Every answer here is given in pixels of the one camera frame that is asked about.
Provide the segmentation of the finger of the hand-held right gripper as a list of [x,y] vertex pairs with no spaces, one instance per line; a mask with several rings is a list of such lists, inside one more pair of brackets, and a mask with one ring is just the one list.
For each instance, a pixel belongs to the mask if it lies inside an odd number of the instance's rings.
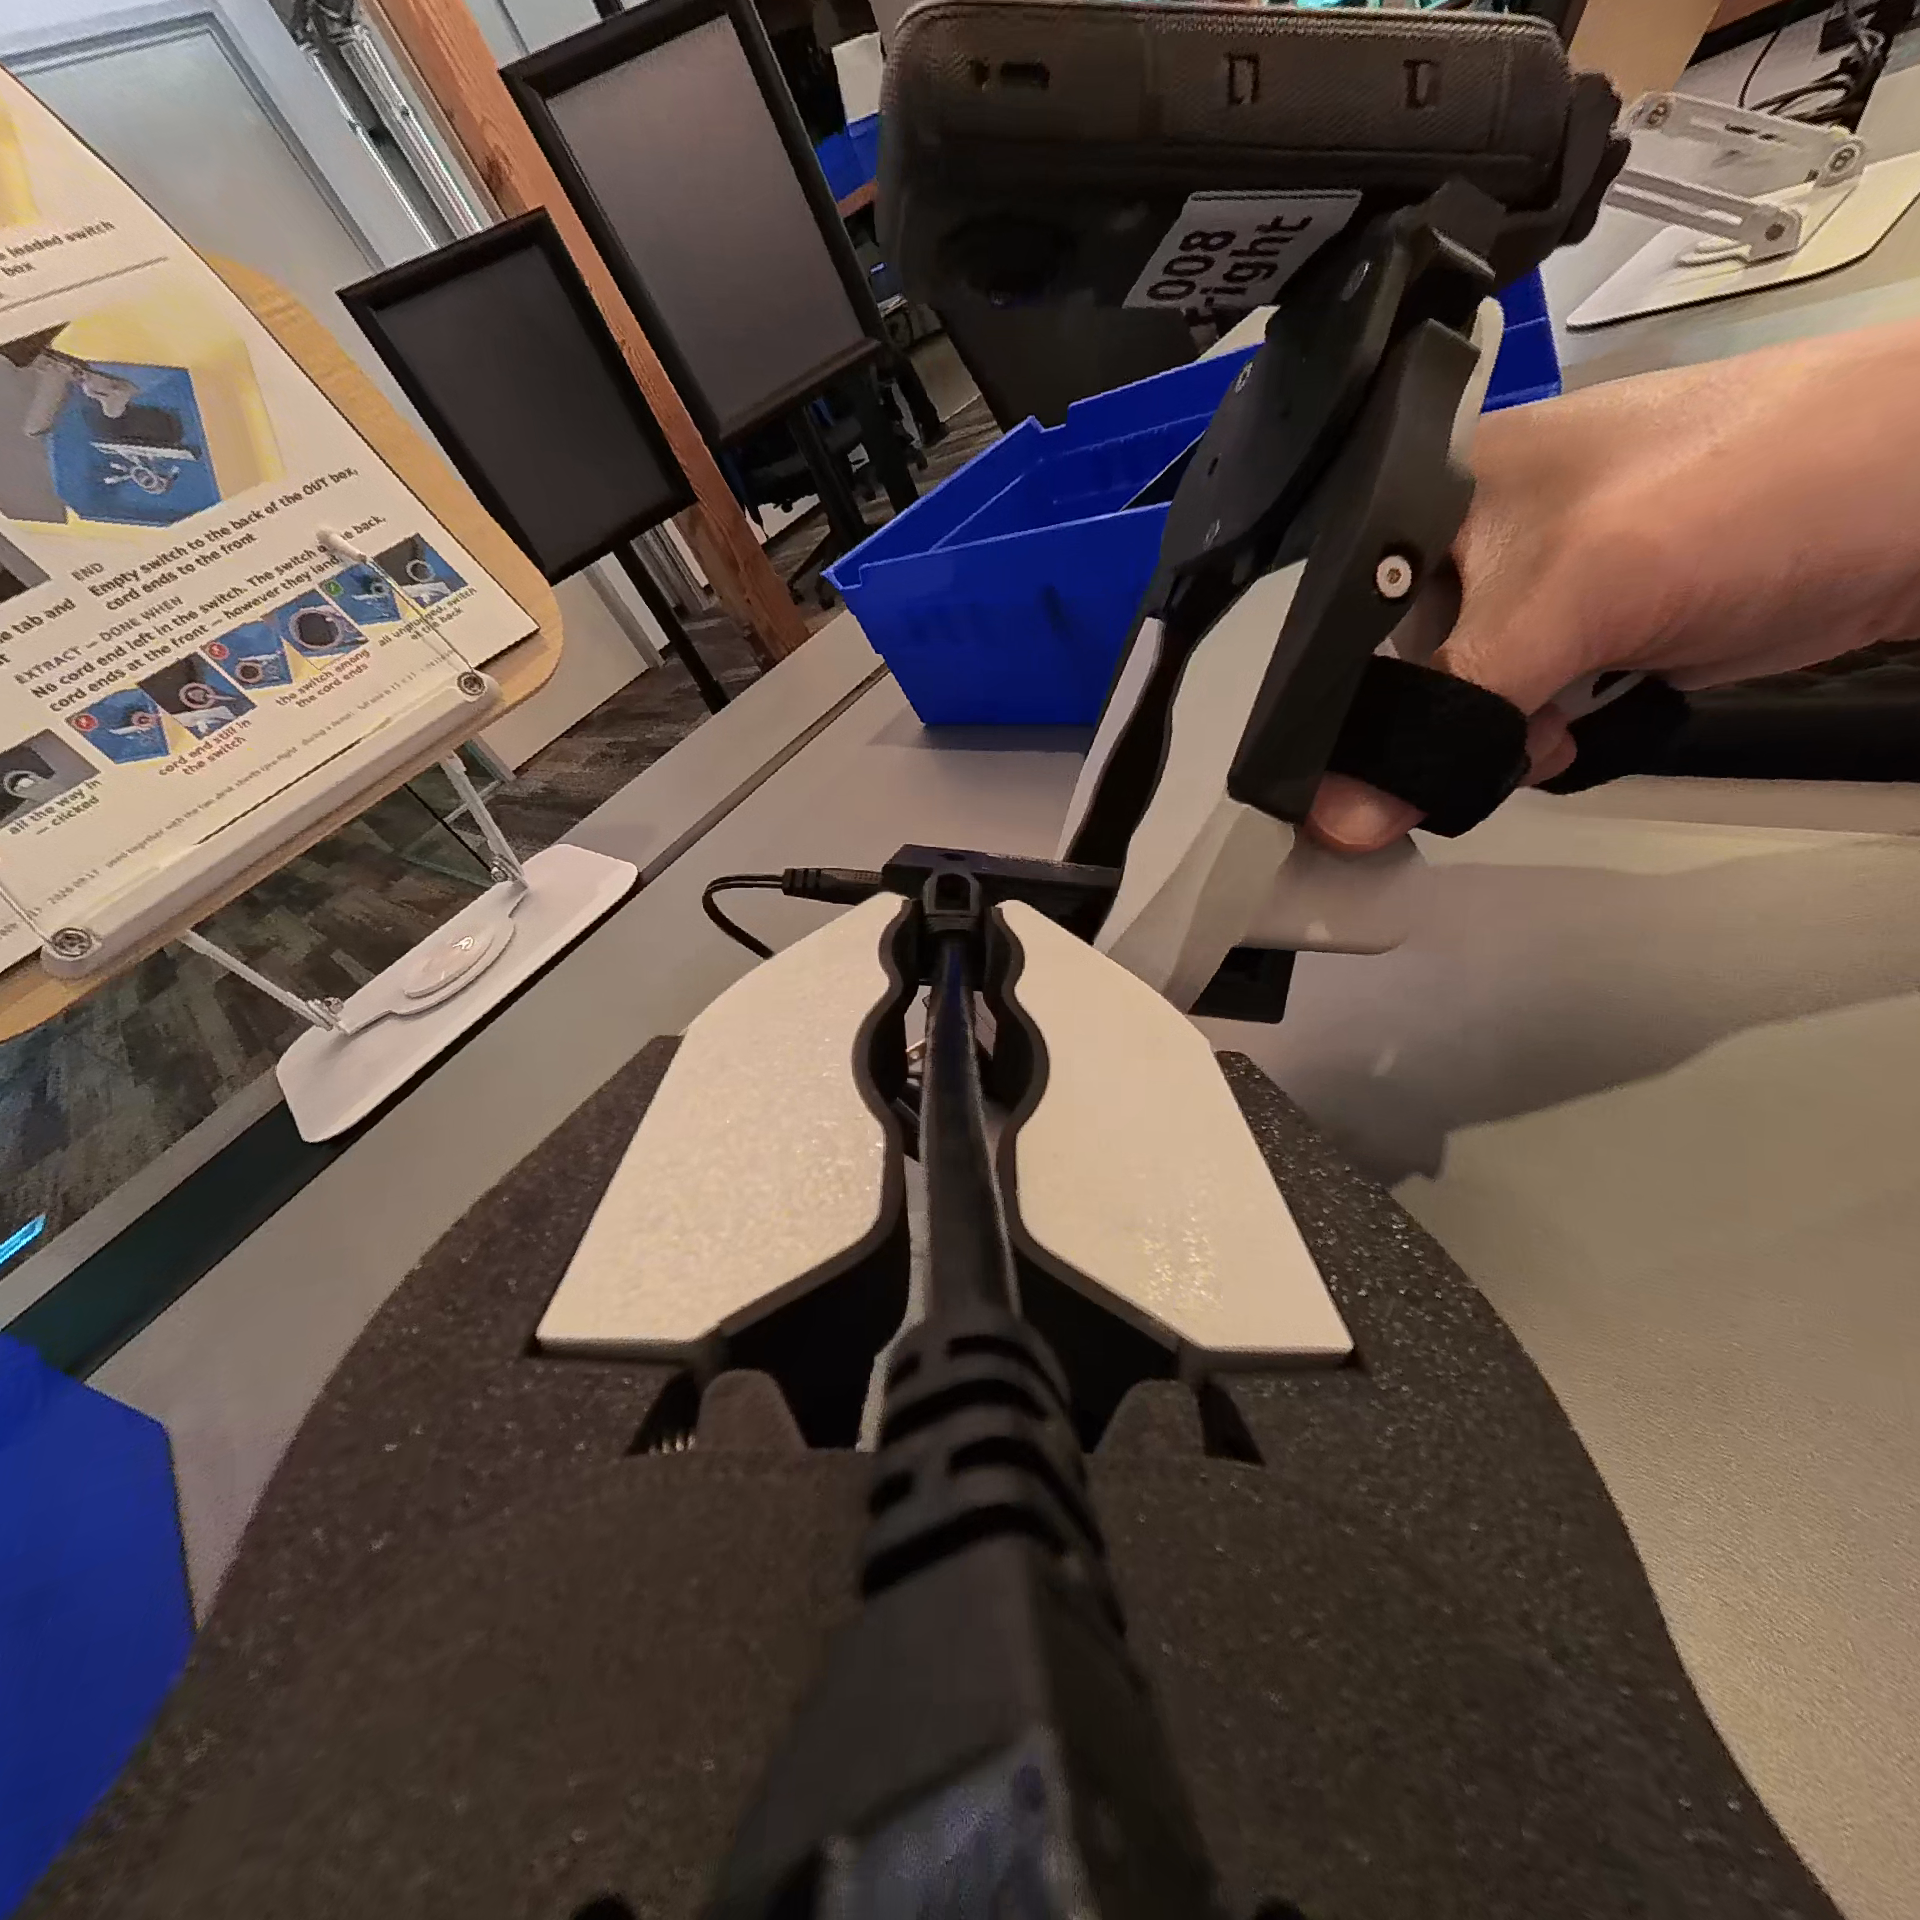
[[[1058,859],[1067,866],[1118,871],[1125,850],[1132,846],[1134,831],[1121,832],[1113,825],[1113,815],[1134,794],[1129,782],[1138,768],[1125,748],[1145,712],[1145,697],[1162,671],[1163,652],[1162,619],[1143,615],[1126,642],[1118,680],[1071,791],[1058,846]],[[1158,888],[1153,895],[1135,888],[1135,899],[1121,915],[1118,932],[1108,932],[1108,921],[1118,899],[1126,892],[1125,880],[1116,880],[1110,892],[1089,907],[1089,923],[1082,929],[1082,940],[1097,953],[1118,958],[1183,1011],[1195,1009],[1205,993],[1205,979],[1193,976],[1193,960],[1188,958],[1193,946],[1190,921],[1205,879],[1193,866],[1193,855],[1203,850],[1205,839],[1188,839],[1182,858],[1153,858],[1149,866],[1156,871]]]
[[1235,946],[1388,953],[1423,895],[1403,835],[1373,855],[1318,849],[1302,828],[1230,799],[1228,775],[1305,566],[1262,576],[1193,649],[1156,784],[1156,963],[1218,964]]

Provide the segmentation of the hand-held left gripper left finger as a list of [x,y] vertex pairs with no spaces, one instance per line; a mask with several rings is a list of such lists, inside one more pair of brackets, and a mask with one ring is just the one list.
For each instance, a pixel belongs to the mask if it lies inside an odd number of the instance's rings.
[[915,912],[850,907],[685,1030],[534,1331],[541,1353],[719,1362],[782,1311],[906,1314],[893,1113]]

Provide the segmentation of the person's right forearm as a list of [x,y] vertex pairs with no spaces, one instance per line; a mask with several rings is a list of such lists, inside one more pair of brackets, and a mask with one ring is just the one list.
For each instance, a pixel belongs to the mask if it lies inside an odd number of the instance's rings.
[[1847,376],[1847,440],[1857,470],[1853,647],[1915,647],[1918,323],[1862,337]]

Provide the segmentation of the black office chair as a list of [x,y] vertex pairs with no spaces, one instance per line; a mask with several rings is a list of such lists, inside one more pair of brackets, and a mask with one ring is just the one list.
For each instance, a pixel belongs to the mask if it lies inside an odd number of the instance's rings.
[[[907,470],[929,467],[929,448],[946,440],[942,417],[915,351],[942,335],[938,318],[903,295],[881,295],[881,321],[892,344],[893,360],[871,376],[873,401],[886,423]],[[801,417],[811,425],[828,464],[850,492],[857,508],[867,508],[882,494],[853,401],[825,394],[809,401]],[[823,508],[814,490],[811,467],[789,422],[778,419],[749,433],[748,440],[722,455],[730,484],[757,526],[762,542],[773,542],[789,526]]]

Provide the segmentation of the large black framed panel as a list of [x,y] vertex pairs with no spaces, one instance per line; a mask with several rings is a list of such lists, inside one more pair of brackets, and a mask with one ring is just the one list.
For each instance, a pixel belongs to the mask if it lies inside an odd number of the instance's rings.
[[915,505],[892,344],[757,7],[638,4],[498,76],[706,447],[787,428],[849,552],[868,528],[814,417],[838,399]]

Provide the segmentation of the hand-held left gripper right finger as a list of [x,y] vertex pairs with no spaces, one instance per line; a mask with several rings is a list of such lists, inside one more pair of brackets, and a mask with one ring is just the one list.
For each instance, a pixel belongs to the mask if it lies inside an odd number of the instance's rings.
[[1179,1377],[1338,1368],[1354,1332],[1206,1039],[1036,905],[991,912],[1015,1255]]

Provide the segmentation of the instruction sheet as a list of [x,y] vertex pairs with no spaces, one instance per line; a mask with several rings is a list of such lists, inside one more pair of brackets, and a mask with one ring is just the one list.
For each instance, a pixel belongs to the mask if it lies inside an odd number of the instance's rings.
[[5,969],[106,969],[433,740],[545,615],[5,76]]

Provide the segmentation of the small black framed panel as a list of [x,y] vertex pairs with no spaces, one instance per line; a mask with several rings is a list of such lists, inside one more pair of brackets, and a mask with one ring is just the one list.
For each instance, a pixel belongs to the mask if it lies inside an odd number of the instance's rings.
[[726,691],[636,548],[698,496],[551,216],[530,208],[338,300],[541,576],[615,561],[722,712]]

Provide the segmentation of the blue plastic box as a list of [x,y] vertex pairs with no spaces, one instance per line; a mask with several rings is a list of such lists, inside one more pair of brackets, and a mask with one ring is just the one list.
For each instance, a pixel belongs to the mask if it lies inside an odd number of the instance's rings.
[[2,1916],[113,1788],[194,1639],[147,1412],[2,1339]]

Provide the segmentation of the wooden backing board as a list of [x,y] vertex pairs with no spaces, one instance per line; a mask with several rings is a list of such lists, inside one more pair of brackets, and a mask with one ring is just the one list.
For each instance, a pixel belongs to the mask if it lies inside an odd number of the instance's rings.
[[[281,351],[300,364],[303,376],[327,401],[351,423],[358,438],[373,447],[380,460],[390,467],[428,513],[442,522],[452,542],[460,544],[479,570],[534,623],[534,631],[513,649],[497,657],[487,671],[498,687],[497,705],[468,723],[467,736],[478,736],[493,720],[513,713],[532,700],[548,684],[559,665],[565,631],[558,600],[538,567],[522,556],[514,539],[493,522],[490,511],[444,460],[442,448],[417,428],[410,409],[398,408],[385,388],[369,378],[362,364],[334,338],[298,298],[276,287],[273,278],[218,255],[201,255],[230,295],[274,337]],[[351,818],[389,799],[430,763],[428,751],[418,748],[390,771],[369,777],[356,786],[338,786],[329,812],[314,817],[298,831],[279,832],[255,846],[255,858],[236,871],[225,886],[204,892],[185,912],[173,915],[154,936],[117,958],[103,974],[62,979],[44,971],[38,960],[20,963],[2,974],[2,1041],[17,1041],[36,1027],[52,1022],[95,994],[106,983],[145,963],[161,946],[183,937],[189,929],[221,912],[244,892],[279,874],[300,854],[342,831]]]

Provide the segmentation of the person's right hand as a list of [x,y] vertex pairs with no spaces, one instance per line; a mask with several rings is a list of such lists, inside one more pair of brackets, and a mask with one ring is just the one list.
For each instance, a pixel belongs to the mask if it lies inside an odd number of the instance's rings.
[[1847,369],[1831,335],[1636,376],[1479,431],[1430,663],[1525,718],[1525,784],[1578,755],[1556,697],[1612,671],[1715,687],[1857,652]]

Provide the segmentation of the white metal stand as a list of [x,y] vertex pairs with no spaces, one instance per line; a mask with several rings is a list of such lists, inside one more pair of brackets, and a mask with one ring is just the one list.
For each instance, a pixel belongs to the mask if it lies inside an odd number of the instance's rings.
[[[524,611],[475,567],[461,590],[428,600],[382,558],[322,532],[327,561],[370,570],[401,623],[351,644],[347,615],[309,609],[289,641],[334,641],[319,672],[263,688],[247,712],[229,678],[188,712],[194,744],[169,762],[108,766],[103,832],[87,854],[47,855],[47,879],[5,879],[7,907],[31,929],[44,974],[82,983],[141,952],[180,943],[303,1020],[279,1058],[281,1098],[306,1144],[346,1136],[413,1084],[479,1017],[601,921],[638,882],[630,862],[582,849],[529,859],[478,795],[460,748],[493,718],[503,688],[447,636],[467,612],[513,641]],[[302,1000],[201,936],[215,905],[273,874],[358,809],[434,762],[487,841],[490,888],[347,1000]]]
[[1857,266],[1918,200],[1918,155],[1871,158],[1860,132],[1685,92],[1623,113],[1631,148],[1607,208],[1658,223],[1574,306],[1570,331],[1763,294]]

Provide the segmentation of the large blue plastic bin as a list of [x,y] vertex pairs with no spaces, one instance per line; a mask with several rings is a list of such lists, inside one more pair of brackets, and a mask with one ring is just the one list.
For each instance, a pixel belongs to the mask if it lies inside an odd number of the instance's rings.
[[926,730],[1090,730],[1154,575],[1162,473],[1254,344],[1022,422],[828,567]]

